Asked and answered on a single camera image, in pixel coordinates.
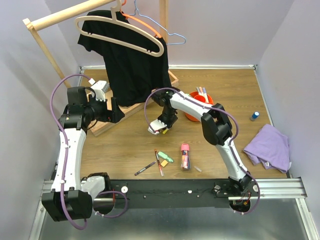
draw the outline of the purple cloth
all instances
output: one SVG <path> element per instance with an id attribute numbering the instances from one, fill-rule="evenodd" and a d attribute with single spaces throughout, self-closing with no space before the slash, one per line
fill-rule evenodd
<path id="1" fill-rule="evenodd" d="M 265 169 L 286 173 L 291 166 L 288 137 L 266 124 L 243 150 L 253 165 L 262 163 Z"/>

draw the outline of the wooden table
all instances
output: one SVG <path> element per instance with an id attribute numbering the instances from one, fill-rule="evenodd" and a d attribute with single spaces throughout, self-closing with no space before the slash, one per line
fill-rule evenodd
<path id="1" fill-rule="evenodd" d="M 222 104 L 237 119 L 239 136 L 235 139 L 235 146 L 253 176 L 286 177 L 276 169 L 265 170 L 262 164 L 253 166 L 243 153 L 244 147 L 258 131 L 270 123 L 252 69 L 176 69 L 172 72 L 179 78 L 179 88 L 183 92 L 190 93 L 195 91 L 195 87 L 205 87 L 214 102 Z M 107 79 L 105 70 L 86 70 L 85 74 L 95 80 Z M 254 111 L 258 111 L 260 117 L 252 122 L 249 118 Z M 161 112 L 162 108 L 156 103 L 147 107 L 150 121 L 155 120 Z M 180 110 L 177 116 L 178 120 L 173 127 L 166 134 L 157 136 L 147 131 L 143 110 L 97 137 L 88 131 L 82 151 L 80 175 L 85 177 L 91 173 L 107 172 L 111 179 L 160 179 L 156 164 L 134 176 L 135 172 L 155 161 L 154 149 L 157 149 L 174 159 L 174 163 L 169 163 L 163 169 L 163 179 L 227 178 L 227 168 L 216 148 L 204 139 L 201 124 L 188 120 Z M 182 171 L 180 168 L 182 143 L 190 146 L 190 171 Z"/>

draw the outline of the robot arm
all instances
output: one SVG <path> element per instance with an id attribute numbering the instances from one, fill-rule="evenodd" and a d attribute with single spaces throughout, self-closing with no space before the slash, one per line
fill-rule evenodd
<path id="1" fill-rule="evenodd" d="M 92 91 L 87 96 L 86 89 Z M 102 191 L 110 191 L 110 179 L 106 173 L 95 173 L 88 176 L 81 185 L 80 166 L 84 142 L 91 121 L 119 122 L 125 114 L 111 98 L 112 109 L 107 108 L 105 92 L 108 89 L 106 81 L 98 81 L 91 87 L 71 87 L 67 89 L 68 105 L 59 119 L 66 136 L 60 132 L 60 152 L 55 179 L 50 193 L 44 193 L 41 201 L 54 221 L 66 220 L 60 200 L 61 184 L 64 183 L 64 201 L 68 213 L 73 220 L 87 219 L 92 214 L 93 200 Z M 65 148 L 68 148 L 65 177 L 62 173 L 65 161 Z"/>
<path id="2" fill-rule="evenodd" d="M 219 103 L 212 106 L 195 100 L 177 88 L 175 90 L 179 94 L 173 90 L 160 90 L 153 94 L 152 99 L 163 107 L 163 111 L 156 120 L 151 122 L 152 129 L 149 127 L 148 131 L 155 135 L 168 131 L 178 119 L 176 116 L 178 109 L 192 115 L 201 122 L 204 138 L 219 151 L 228 171 L 231 191 L 235 195 L 246 192 L 252 178 L 245 173 L 247 168 L 242 163 L 234 142 L 229 144 L 232 137 L 229 118 L 222 112 L 204 108 L 213 107 L 224 110 L 223 106 Z"/>

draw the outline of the bottle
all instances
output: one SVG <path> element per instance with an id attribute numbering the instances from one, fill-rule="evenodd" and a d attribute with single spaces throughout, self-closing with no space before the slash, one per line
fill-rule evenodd
<path id="1" fill-rule="evenodd" d="M 255 111 L 252 116 L 250 117 L 251 121 L 255 121 L 259 117 L 260 113 L 258 111 Z"/>
<path id="2" fill-rule="evenodd" d="M 181 153 L 182 153 L 181 169 L 184 171 L 190 170 L 189 151 L 190 151 L 189 145 L 186 143 L 183 143 L 181 145 Z"/>

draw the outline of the blue cap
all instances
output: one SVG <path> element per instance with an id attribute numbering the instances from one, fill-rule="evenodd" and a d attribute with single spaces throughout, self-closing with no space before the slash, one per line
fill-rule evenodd
<path id="1" fill-rule="evenodd" d="M 256 119 L 257 117 L 259 117 L 260 113 L 258 111 L 255 111 L 253 114 L 252 114 L 252 118 L 253 119 Z"/>

